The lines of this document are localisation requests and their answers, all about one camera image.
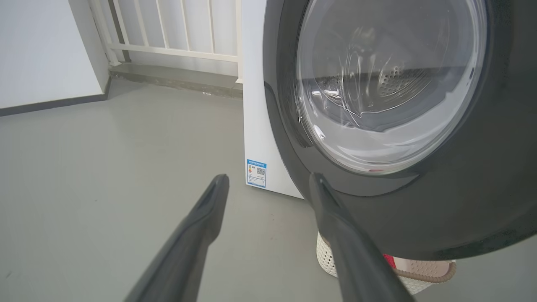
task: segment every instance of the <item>metal railing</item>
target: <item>metal railing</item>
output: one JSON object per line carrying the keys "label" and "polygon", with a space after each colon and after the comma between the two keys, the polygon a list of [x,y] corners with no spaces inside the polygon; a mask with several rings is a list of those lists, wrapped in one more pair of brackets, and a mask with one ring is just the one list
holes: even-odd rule
{"label": "metal railing", "polygon": [[164,47],[150,46],[148,42],[148,38],[147,38],[146,27],[144,25],[143,18],[142,18],[142,11],[140,9],[140,0],[132,0],[132,1],[134,2],[134,7],[136,10],[136,17],[138,19],[138,25],[140,26],[140,32],[142,35],[143,45],[134,45],[134,44],[129,43],[127,31],[125,28],[125,22],[123,21],[123,16],[121,15],[121,10],[119,8],[118,0],[113,0],[113,4],[115,6],[115,12],[116,12],[117,20],[119,23],[120,33],[118,32],[118,36],[119,34],[121,34],[124,41],[118,42],[118,43],[113,42],[110,36],[110,32],[108,30],[108,26],[106,23],[103,8],[101,6],[101,2],[100,0],[92,0],[93,7],[95,9],[96,21],[99,27],[99,32],[101,32],[101,35],[103,36],[106,52],[108,54],[108,59],[110,60],[111,65],[116,66],[120,64],[115,54],[114,49],[122,50],[122,51],[137,51],[137,52],[194,57],[194,58],[199,58],[199,59],[209,59],[209,60],[216,60],[216,61],[235,62],[237,63],[237,70],[238,70],[237,83],[242,83],[242,22],[241,22],[241,1],[242,0],[235,0],[235,18],[236,18],[236,36],[237,36],[237,54],[236,55],[219,54],[219,53],[216,53],[215,51],[214,28],[213,28],[213,5],[212,5],[211,0],[206,0],[208,13],[209,13],[209,28],[210,28],[210,35],[211,35],[211,52],[210,53],[193,51],[191,48],[191,43],[188,37],[189,28],[188,28],[188,23],[186,21],[187,16],[185,14],[185,1],[184,0],[179,0],[179,1],[181,4],[181,9],[182,9],[182,14],[183,14],[183,27],[184,27],[185,37],[186,37],[186,49],[178,49],[178,48],[170,47],[170,43],[168,41],[168,34],[166,31],[166,26],[164,24],[162,13],[161,13],[160,0],[155,0],[155,2],[157,5],[158,19],[160,21],[162,38],[164,40]]}

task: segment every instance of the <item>door glass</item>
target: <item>door glass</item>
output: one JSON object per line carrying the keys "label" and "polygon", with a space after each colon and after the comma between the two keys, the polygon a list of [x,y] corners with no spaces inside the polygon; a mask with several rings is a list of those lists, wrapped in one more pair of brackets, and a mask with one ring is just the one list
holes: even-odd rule
{"label": "door glass", "polygon": [[300,122],[348,170],[417,163],[468,107],[486,24],[483,0],[311,0],[297,55]]}

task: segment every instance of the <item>gray baseboard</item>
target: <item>gray baseboard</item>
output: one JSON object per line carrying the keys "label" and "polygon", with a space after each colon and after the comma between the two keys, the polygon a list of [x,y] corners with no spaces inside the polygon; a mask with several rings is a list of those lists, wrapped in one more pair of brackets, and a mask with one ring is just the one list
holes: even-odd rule
{"label": "gray baseboard", "polygon": [[193,90],[221,97],[242,99],[237,77],[171,67],[123,63],[110,69],[110,76],[180,90]]}
{"label": "gray baseboard", "polygon": [[71,105],[77,105],[77,104],[84,104],[84,103],[98,102],[98,101],[101,101],[101,100],[107,100],[108,99],[108,92],[110,91],[110,82],[111,82],[111,80],[112,79],[109,77],[108,82],[106,83],[105,93],[102,94],[102,95],[93,95],[93,96],[57,99],[57,100],[50,100],[48,102],[42,102],[42,103],[35,103],[35,104],[27,104],[27,105],[15,106],[15,107],[1,108],[0,109],[0,117],[10,116],[10,115],[19,114],[19,113],[25,113],[25,112],[39,111],[39,110],[45,110],[45,109],[51,109],[51,108],[57,108],[57,107],[64,107],[64,106],[71,106]]}

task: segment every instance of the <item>open washing machine door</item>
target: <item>open washing machine door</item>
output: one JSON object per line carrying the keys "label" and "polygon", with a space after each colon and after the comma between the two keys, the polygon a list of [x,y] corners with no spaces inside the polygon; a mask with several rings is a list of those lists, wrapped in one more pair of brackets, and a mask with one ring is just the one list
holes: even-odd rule
{"label": "open washing machine door", "polygon": [[468,257],[534,234],[535,6],[268,1],[267,109],[305,199],[309,175],[324,175],[402,258]]}

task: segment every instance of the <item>white perforated basket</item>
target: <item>white perforated basket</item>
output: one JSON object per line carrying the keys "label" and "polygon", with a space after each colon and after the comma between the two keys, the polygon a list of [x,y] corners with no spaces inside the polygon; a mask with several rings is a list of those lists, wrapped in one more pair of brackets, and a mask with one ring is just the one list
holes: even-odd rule
{"label": "white perforated basket", "polygon": [[[332,249],[317,234],[317,260],[323,270],[337,277]],[[456,271],[454,261],[416,261],[394,257],[395,273],[411,294],[416,294],[427,287],[450,280]]]}

